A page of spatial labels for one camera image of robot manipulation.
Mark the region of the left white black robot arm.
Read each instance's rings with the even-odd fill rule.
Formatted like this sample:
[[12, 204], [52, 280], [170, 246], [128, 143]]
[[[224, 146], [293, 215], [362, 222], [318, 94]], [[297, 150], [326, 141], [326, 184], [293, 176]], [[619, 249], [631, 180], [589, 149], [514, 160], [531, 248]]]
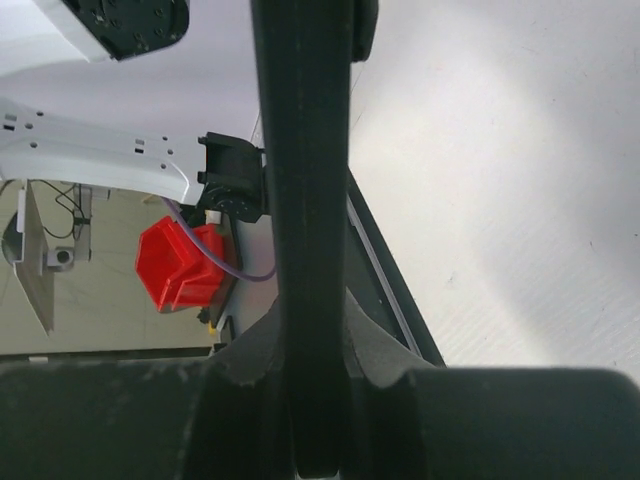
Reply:
[[[4, 1], [1, 74], [123, 62], [176, 45], [188, 1]], [[141, 134], [1, 99], [1, 178], [125, 189], [247, 223], [267, 212], [262, 149], [229, 135]]]

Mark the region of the black phone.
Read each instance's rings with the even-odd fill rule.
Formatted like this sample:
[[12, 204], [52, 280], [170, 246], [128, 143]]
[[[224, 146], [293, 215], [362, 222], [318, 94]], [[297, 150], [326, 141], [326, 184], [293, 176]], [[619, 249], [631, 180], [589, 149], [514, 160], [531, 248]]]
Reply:
[[341, 463], [351, 66], [372, 48], [375, 1], [251, 5], [287, 403], [304, 477]]

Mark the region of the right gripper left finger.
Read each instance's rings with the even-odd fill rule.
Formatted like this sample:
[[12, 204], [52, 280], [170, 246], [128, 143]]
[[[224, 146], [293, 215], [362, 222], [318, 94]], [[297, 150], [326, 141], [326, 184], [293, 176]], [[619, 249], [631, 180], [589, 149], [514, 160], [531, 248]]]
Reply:
[[1, 368], [5, 479], [291, 479], [272, 308], [206, 359]]

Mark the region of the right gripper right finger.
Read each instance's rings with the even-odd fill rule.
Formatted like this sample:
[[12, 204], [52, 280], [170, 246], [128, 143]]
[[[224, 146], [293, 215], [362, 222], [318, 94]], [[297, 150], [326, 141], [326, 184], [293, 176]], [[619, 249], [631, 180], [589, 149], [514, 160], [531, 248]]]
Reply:
[[345, 304], [345, 479], [635, 479], [639, 389], [607, 369], [442, 368]]

